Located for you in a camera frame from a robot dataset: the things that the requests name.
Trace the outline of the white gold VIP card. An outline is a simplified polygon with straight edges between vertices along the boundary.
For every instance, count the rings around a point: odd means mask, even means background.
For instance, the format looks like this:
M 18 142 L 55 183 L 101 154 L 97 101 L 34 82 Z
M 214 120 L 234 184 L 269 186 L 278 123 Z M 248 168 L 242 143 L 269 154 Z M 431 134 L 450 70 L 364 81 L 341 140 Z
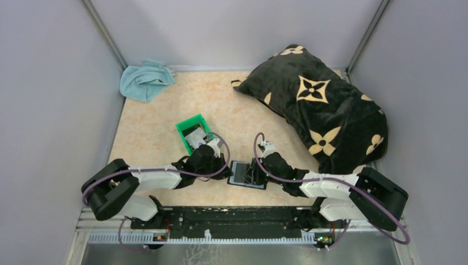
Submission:
M 190 147 L 197 149 L 200 145 L 206 144 L 207 136 L 208 135 L 202 128 L 196 128 L 184 138 Z

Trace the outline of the black card holder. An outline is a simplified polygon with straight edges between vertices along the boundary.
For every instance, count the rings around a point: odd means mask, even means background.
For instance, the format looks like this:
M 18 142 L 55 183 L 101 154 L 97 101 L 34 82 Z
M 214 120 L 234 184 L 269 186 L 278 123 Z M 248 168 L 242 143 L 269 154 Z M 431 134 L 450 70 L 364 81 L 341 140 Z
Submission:
M 232 175 L 227 179 L 228 185 L 267 189 L 266 174 L 260 169 L 254 158 L 251 162 L 231 161 L 230 166 Z

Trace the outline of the green plastic bin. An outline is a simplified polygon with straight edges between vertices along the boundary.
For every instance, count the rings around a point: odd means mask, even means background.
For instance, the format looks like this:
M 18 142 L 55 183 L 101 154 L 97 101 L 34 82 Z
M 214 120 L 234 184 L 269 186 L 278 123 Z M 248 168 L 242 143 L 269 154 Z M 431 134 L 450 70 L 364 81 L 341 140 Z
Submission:
M 176 124 L 176 129 L 189 155 L 202 144 L 207 144 L 215 137 L 201 114 Z

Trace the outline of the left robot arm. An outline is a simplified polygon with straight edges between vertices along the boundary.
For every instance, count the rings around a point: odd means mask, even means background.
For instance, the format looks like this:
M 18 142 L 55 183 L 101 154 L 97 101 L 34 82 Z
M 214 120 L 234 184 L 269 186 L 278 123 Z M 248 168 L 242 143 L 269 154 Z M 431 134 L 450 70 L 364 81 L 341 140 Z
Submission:
M 221 180 L 232 171 L 218 147 L 201 145 L 190 156 L 160 168 L 137 168 L 122 158 L 111 161 L 81 187 L 82 201 L 98 221 L 126 215 L 149 221 L 163 210 L 154 197 L 138 194 L 150 189 L 182 189 L 198 178 Z

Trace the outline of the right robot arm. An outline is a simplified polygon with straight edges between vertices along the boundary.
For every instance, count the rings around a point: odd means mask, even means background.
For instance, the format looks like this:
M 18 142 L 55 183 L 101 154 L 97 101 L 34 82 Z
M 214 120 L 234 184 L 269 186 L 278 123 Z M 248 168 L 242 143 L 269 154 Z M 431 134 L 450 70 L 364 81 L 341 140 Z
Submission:
M 368 221 L 384 231 L 400 225 L 408 193 L 372 167 L 358 173 L 326 174 L 290 166 L 278 152 L 253 158 L 261 180 L 293 197 L 316 198 L 314 208 L 327 221 Z

